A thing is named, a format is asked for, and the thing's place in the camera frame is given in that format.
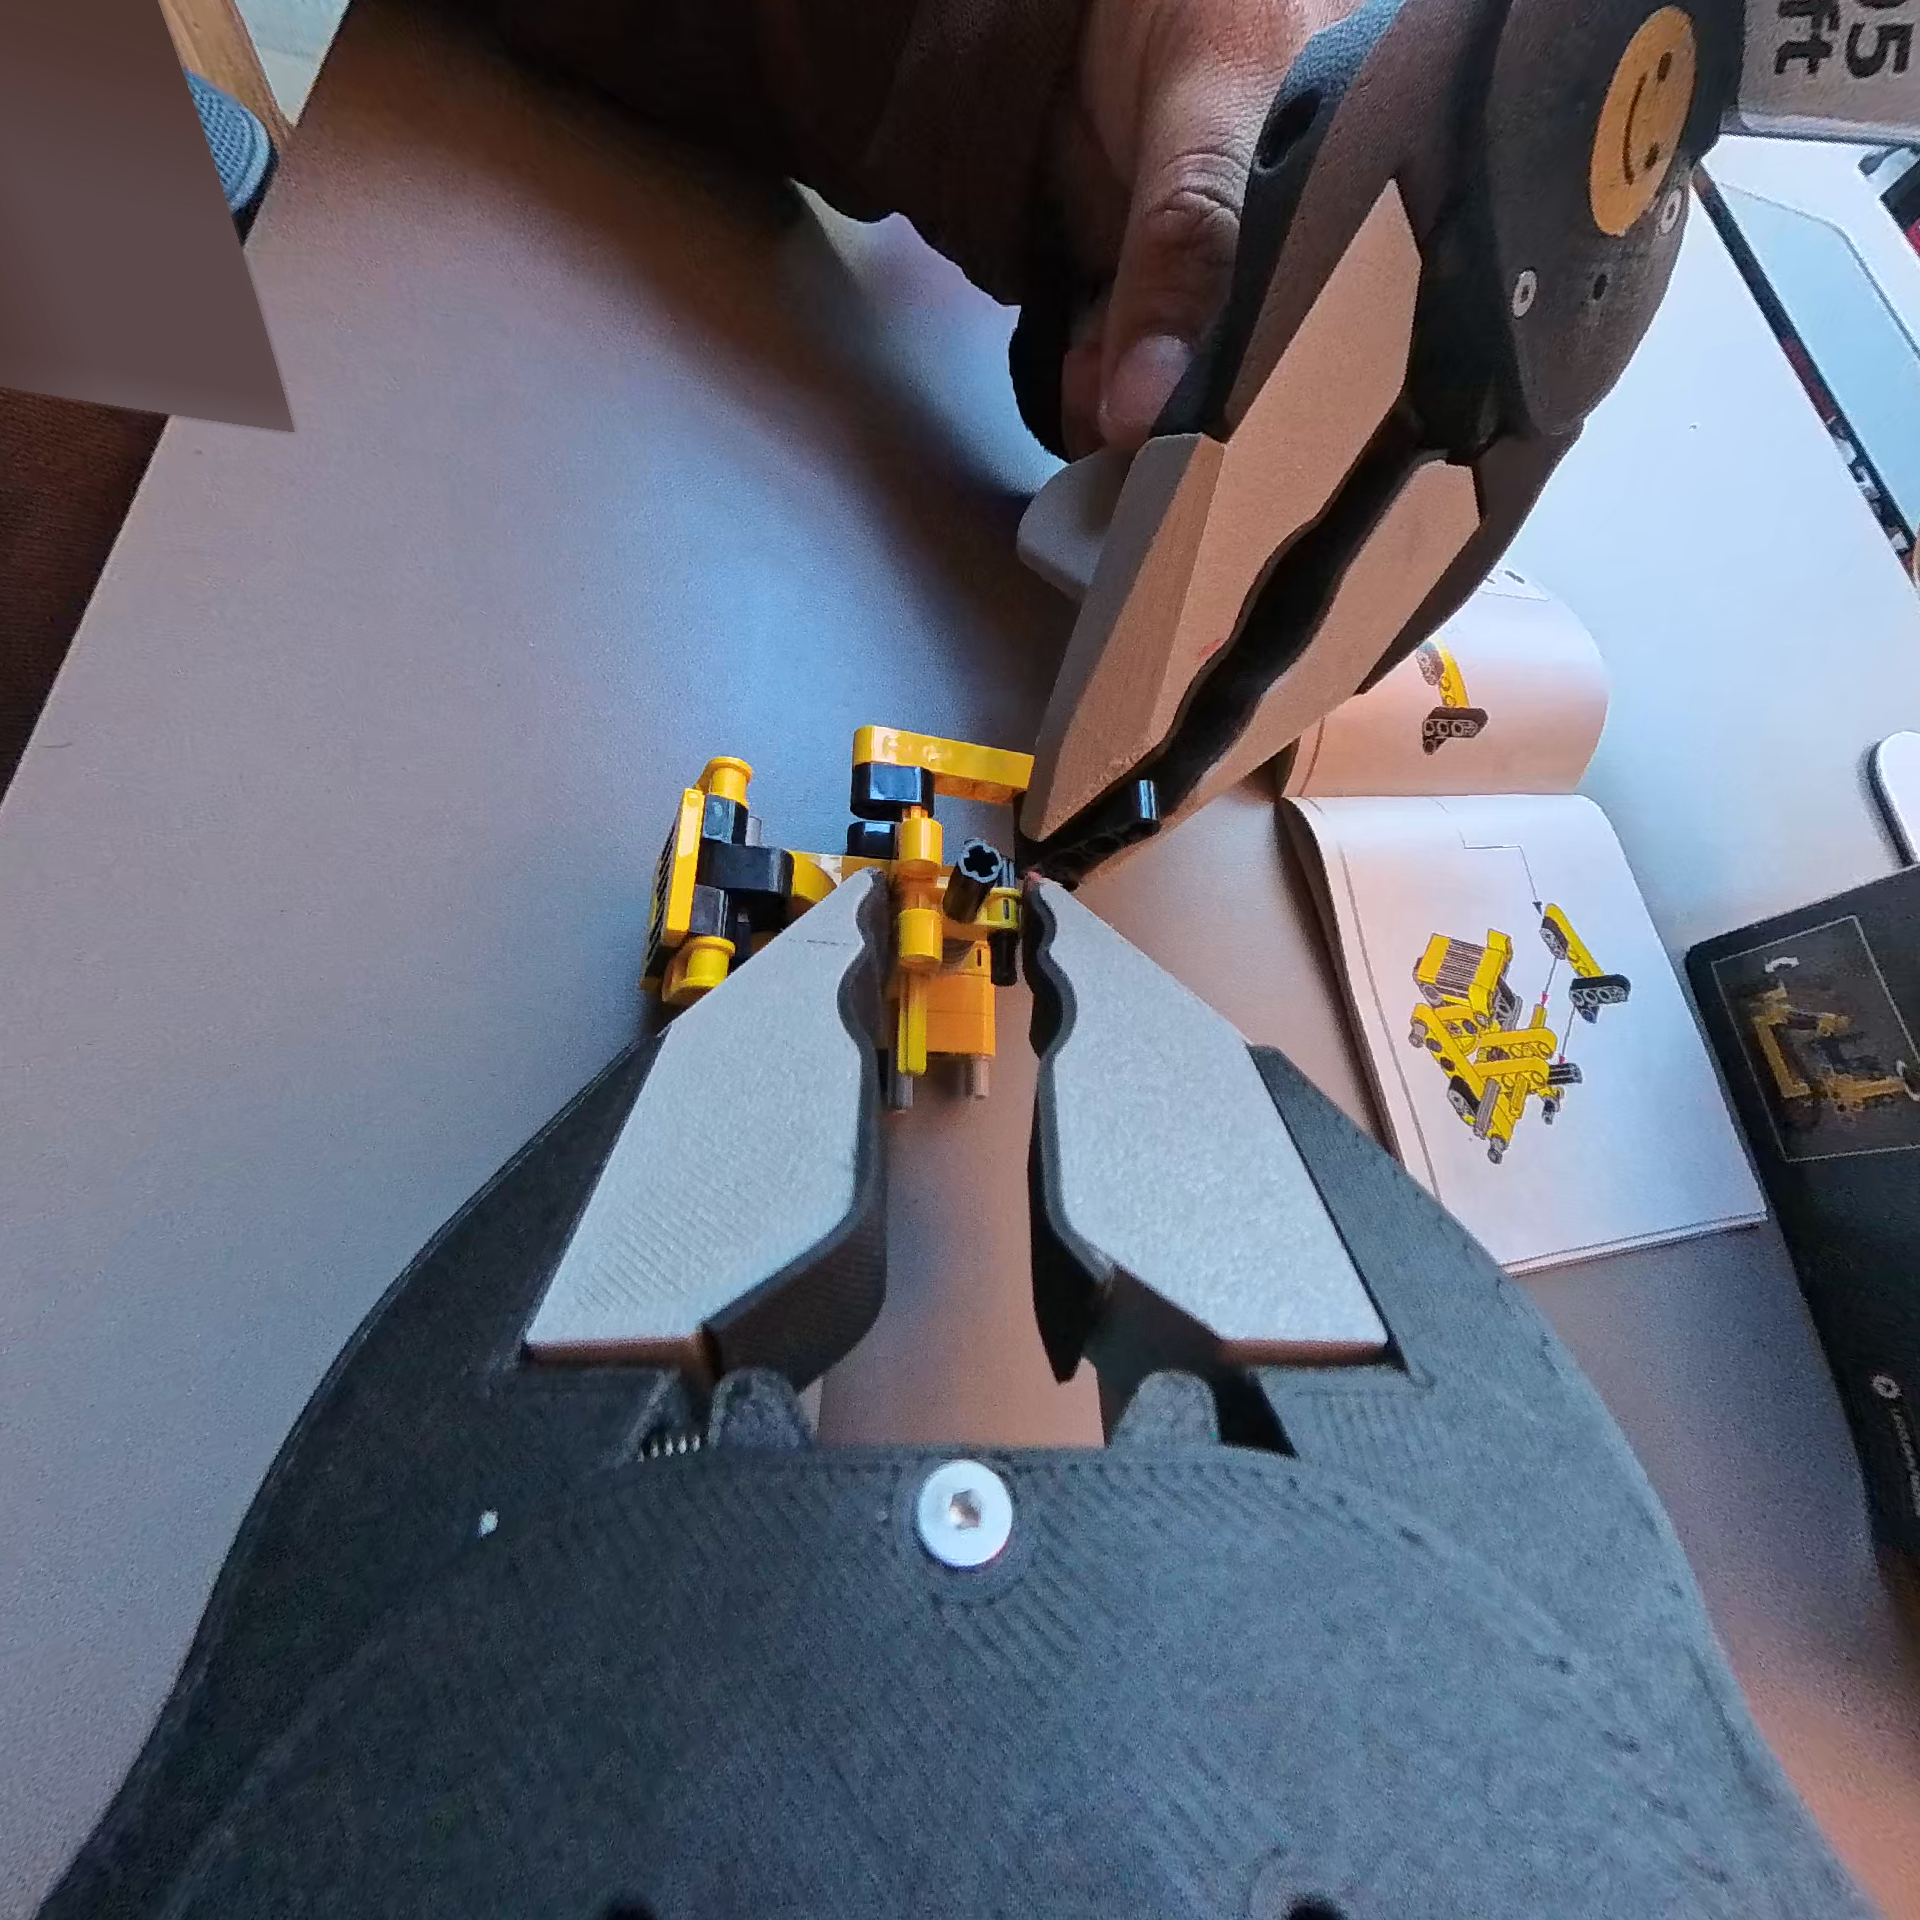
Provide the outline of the black angled lego piece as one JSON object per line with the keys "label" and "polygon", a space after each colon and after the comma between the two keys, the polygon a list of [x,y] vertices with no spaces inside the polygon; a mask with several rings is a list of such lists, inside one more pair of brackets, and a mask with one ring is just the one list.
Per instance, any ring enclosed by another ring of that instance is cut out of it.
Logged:
{"label": "black angled lego piece", "polygon": [[1089,811],[1082,811],[1061,835],[1015,827],[1015,875],[1054,879],[1074,894],[1119,854],[1141,845],[1156,827],[1165,827],[1156,781],[1139,773],[1139,781],[1119,781],[1114,795],[1098,795]]}

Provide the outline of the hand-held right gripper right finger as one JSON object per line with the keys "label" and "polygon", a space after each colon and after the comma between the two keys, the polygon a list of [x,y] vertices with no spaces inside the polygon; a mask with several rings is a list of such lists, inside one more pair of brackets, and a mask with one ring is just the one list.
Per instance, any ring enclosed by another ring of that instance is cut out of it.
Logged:
{"label": "hand-held right gripper right finger", "polygon": [[1063,884],[1027,879],[1027,1270],[1054,1375],[1371,1364],[1381,1312],[1256,1046]]}

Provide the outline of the grey laptop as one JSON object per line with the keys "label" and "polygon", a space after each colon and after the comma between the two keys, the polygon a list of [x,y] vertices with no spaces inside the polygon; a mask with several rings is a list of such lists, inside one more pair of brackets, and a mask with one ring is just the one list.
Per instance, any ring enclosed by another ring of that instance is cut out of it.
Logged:
{"label": "grey laptop", "polygon": [[1910,573],[1920,258],[1910,150],[1724,137],[1698,206],[1791,356],[1821,432]]}

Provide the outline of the person's left forearm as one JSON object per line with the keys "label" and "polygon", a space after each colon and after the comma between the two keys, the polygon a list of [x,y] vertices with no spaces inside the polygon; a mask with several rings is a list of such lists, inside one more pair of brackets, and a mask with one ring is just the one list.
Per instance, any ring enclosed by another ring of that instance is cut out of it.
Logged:
{"label": "person's left forearm", "polygon": [[518,57],[616,111],[910,217],[992,306],[1027,306],[1041,157],[1082,57],[1074,0],[503,0]]}

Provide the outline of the yellow black lego model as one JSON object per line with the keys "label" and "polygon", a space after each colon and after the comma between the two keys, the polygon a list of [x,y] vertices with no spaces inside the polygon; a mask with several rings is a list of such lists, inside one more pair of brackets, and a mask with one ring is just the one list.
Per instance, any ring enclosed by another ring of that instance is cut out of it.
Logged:
{"label": "yellow black lego model", "polygon": [[940,799],[1015,811],[1032,773],[1019,753],[979,753],[929,730],[854,730],[854,820],[839,854],[766,845],[752,815],[752,764],[710,755],[678,795],[638,991],[690,1009],[740,971],[779,928],[831,884],[873,875],[892,913],[882,957],[882,1105],[910,1105],[940,1059],[964,1066],[964,1093],[987,1093],[992,991],[1019,962],[1019,884],[992,840],[943,845]]}

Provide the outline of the lego instruction booklet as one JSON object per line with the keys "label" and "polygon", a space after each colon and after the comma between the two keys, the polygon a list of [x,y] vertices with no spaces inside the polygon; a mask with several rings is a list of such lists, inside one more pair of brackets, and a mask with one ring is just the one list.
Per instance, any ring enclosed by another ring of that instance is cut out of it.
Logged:
{"label": "lego instruction booklet", "polygon": [[1381,1146],[1513,1271],[1762,1219],[1617,827],[1588,626],[1494,567],[1302,737],[1308,854]]}

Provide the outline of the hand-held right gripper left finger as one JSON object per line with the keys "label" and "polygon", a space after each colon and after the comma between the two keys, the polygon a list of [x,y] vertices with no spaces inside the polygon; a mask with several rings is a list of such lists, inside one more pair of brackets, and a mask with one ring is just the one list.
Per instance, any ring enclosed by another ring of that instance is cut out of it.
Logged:
{"label": "hand-held right gripper left finger", "polygon": [[527,1364],[815,1391],[882,1309],[879,875],[808,903],[683,1009],[524,1334]]}

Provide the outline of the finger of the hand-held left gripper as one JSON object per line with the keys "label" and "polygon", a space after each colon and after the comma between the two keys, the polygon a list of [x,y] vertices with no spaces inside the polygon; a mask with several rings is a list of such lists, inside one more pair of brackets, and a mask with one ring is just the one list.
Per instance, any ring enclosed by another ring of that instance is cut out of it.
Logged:
{"label": "finger of the hand-held left gripper", "polygon": [[1421,251],[1389,181],[1225,432],[1153,442],[1032,753],[1032,840],[1169,745],[1265,561],[1317,521],[1410,368]]}
{"label": "finger of the hand-held left gripper", "polygon": [[1371,521],[1354,514],[1323,516],[1308,557],[1274,561],[1256,591],[1243,634],[1156,755],[1165,827],[1340,712],[1399,656],[1428,591],[1477,533],[1471,473],[1438,461],[1362,504],[1377,504]]}

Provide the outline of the person's left hand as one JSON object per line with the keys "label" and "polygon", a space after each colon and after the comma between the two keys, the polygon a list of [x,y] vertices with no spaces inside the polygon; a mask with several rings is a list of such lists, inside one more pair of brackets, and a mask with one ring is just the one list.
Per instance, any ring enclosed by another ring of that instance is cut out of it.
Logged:
{"label": "person's left hand", "polygon": [[1049,121],[1049,206],[1089,282],[1063,331],[1063,461],[1141,448],[1208,336],[1265,106],[1345,0],[1089,0]]}

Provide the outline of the black lego box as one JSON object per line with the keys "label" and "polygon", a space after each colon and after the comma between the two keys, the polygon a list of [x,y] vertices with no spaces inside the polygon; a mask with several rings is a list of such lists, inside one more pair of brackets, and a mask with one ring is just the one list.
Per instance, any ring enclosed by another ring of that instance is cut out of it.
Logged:
{"label": "black lego box", "polygon": [[1860,1461],[1920,1550],[1920,875],[1741,928],[1687,980]]}

